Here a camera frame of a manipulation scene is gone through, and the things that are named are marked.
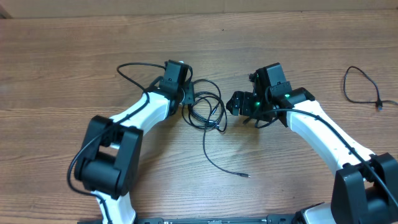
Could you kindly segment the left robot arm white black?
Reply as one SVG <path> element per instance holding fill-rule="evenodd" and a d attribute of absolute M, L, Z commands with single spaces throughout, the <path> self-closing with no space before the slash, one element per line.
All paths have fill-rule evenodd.
<path fill-rule="evenodd" d="M 126 111 L 90 120 L 81 149 L 68 168 L 67 182 L 75 178 L 85 188 L 81 194 L 97 200 L 102 214 L 99 223 L 134 223 L 129 191 L 143 137 L 193 98 L 191 66 L 169 60 L 161 67 L 164 75 L 144 88 L 141 99 Z"/>

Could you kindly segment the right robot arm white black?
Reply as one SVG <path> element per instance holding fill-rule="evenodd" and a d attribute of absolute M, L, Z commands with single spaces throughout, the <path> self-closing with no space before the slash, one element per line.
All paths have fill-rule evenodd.
<path fill-rule="evenodd" d="M 305 88 L 293 89 L 281 64 L 249 75 L 253 90 L 236 91 L 226 104 L 233 115 L 280 121 L 303 138 L 334 175 L 332 198 L 293 215 L 268 215 L 266 223 L 395 223 L 397 161 L 377 155 L 346 134 Z"/>

